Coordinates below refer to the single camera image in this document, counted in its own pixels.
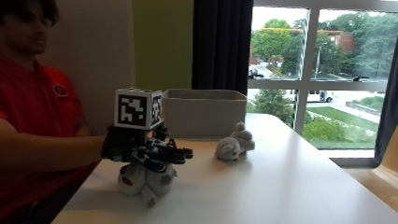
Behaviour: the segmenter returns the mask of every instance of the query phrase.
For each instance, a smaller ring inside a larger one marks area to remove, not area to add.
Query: black and white pattern
[[[119,123],[145,126],[146,124],[146,97],[136,95],[119,96]]]
[[[152,122],[150,125],[156,124],[161,120],[161,95],[152,98]]]

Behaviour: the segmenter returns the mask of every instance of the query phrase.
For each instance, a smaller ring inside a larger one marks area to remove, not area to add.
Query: white table
[[[169,192],[146,208],[119,191],[123,163],[103,161],[55,224],[397,224],[398,214],[273,116],[248,115],[256,150],[214,158],[216,143],[177,139],[194,158],[174,165]]]

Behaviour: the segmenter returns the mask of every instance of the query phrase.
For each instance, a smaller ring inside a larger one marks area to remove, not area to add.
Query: man
[[[101,159],[65,76],[35,60],[57,19],[55,0],[0,0],[0,223],[49,223]]]

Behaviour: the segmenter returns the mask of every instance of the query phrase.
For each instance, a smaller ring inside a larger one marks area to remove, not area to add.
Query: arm
[[[91,129],[85,123],[85,119],[83,116],[79,116],[75,121],[75,137],[87,137],[92,135]]]
[[[0,119],[0,172],[53,172],[91,164],[101,159],[103,143],[104,136],[61,138],[19,133]]]

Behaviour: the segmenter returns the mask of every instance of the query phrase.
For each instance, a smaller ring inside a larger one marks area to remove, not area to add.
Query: window
[[[397,11],[391,1],[256,0],[248,111],[261,113],[256,99],[269,97],[274,106],[262,112],[318,149],[371,155]]]

